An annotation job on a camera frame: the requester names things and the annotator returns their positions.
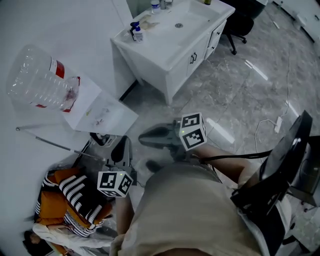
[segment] pile of clothes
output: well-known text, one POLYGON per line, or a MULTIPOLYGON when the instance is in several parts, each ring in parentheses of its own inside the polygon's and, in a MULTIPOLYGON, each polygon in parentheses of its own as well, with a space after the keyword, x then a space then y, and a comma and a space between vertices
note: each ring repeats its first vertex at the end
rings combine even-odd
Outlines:
POLYGON ((35 207, 34 222, 45 226, 72 225, 88 237, 108 218, 112 205, 78 168, 48 171, 35 207))

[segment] gray tile floor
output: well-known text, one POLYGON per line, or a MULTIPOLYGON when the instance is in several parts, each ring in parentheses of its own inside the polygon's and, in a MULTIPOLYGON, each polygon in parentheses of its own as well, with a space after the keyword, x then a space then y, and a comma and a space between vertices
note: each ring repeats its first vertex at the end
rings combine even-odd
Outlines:
POLYGON ((272 3, 254 20, 246 38, 244 44, 233 37, 237 50, 234 56, 227 37, 222 35, 215 53, 192 74, 171 106, 148 84, 137 85, 127 96, 124 103, 139 115, 127 133, 138 171, 146 159, 170 159, 165 150, 140 145, 139 134, 154 124, 193 112, 202 112, 206 118, 210 144, 234 154, 255 153, 257 125, 266 119, 276 122, 286 113, 288 88, 290 107, 282 117, 280 132, 274 132, 271 122, 262 122, 256 134, 257 150, 272 149, 303 110, 313 117, 311 133, 320 134, 320 60, 310 39, 272 3), (247 65, 248 61, 257 69, 247 65))

